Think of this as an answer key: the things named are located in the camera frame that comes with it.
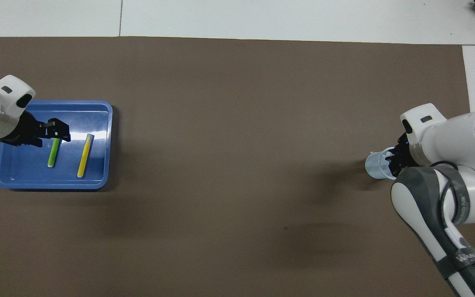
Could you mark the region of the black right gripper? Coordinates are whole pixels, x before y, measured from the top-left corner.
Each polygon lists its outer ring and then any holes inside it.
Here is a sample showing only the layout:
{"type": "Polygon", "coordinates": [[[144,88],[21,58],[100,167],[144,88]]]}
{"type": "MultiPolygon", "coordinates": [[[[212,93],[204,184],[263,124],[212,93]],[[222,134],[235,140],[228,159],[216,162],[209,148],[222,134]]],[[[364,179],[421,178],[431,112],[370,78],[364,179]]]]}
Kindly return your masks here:
{"type": "Polygon", "coordinates": [[[388,161],[390,174],[395,178],[405,168],[420,166],[411,155],[407,133],[398,138],[396,146],[385,149],[385,160],[388,161]]]}

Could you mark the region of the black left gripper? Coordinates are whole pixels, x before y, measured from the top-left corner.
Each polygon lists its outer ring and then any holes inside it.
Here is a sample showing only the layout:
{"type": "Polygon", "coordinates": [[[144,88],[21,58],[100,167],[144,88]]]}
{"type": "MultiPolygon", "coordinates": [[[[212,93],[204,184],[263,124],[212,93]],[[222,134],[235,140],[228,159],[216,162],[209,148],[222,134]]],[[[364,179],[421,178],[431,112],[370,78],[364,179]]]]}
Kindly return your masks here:
{"type": "Polygon", "coordinates": [[[24,112],[19,117],[15,129],[5,137],[0,137],[0,142],[12,146],[32,145],[42,147],[42,139],[59,139],[70,142],[71,134],[69,125],[58,118],[51,118],[41,122],[30,112],[24,112]]]}

